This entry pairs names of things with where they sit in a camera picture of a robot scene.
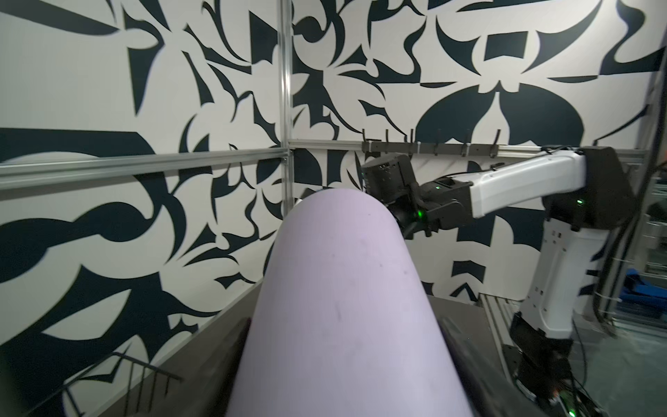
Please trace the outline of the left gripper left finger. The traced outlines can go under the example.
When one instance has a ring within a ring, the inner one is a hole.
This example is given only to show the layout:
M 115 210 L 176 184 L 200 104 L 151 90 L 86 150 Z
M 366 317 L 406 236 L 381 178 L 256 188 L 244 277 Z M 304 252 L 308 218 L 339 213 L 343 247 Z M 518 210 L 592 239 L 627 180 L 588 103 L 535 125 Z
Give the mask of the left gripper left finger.
M 212 356 L 146 416 L 226 416 L 252 320 L 244 318 Z

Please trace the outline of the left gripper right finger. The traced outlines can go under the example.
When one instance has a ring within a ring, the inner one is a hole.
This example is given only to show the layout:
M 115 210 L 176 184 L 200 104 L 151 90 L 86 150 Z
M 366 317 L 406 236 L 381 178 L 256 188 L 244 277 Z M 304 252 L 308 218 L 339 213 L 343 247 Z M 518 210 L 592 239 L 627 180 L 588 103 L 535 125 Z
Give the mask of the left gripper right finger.
M 439 328 L 474 416 L 545 416 L 510 384 L 451 320 L 440 318 Z

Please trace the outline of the lavender cup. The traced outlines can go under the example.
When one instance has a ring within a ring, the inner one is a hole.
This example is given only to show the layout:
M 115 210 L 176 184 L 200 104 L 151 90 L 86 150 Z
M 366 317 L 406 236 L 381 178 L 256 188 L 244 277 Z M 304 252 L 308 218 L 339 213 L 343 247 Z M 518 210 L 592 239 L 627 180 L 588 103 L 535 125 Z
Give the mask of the lavender cup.
M 399 227 L 352 189 L 297 204 L 278 231 L 230 416 L 469 416 Z

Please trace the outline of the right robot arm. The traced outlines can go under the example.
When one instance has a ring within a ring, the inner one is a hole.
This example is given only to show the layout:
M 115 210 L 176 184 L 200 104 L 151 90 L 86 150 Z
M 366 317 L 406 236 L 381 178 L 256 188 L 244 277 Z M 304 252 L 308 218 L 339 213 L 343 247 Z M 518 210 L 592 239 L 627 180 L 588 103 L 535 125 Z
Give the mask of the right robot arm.
M 423 184 L 408 156 L 393 154 L 366 163 L 361 174 L 366 192 L 389 209 L 407 239 L 542 200 L 540 258 L 510 336 L 521 352 L 516 385 L 532 401 L 553 401 L 559 384 L 573 378 L 573 311 L 585 272 L 610 232 L 634 211 L 632 186 L 615 149 L 549 149 L 519 163 Z

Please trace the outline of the grey wall hook rail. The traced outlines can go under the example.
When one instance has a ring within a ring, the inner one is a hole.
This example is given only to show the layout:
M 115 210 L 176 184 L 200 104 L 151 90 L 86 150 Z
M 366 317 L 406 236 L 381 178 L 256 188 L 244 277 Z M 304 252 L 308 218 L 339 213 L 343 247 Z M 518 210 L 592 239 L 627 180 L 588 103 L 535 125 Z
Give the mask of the grey wall hook rail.
M 362 131 L 361 151 L 366 156 L 379 156 L 380 154 L 406 154 L 412 155 L 432 155 L 432 156 L 488 156 L 495 158 L 500 152 L 500 133 L 497 130 L 494 140 L 491 144 L 441 144 L 440 142 L 417 142 L 414 140 L 414 131 L 411 130 L 410 137 L 404 136 L 404 142 L 390 142 L 388 131 L 386 131 L 385 140 L 370 139 L 366 137 L 365 130 Z

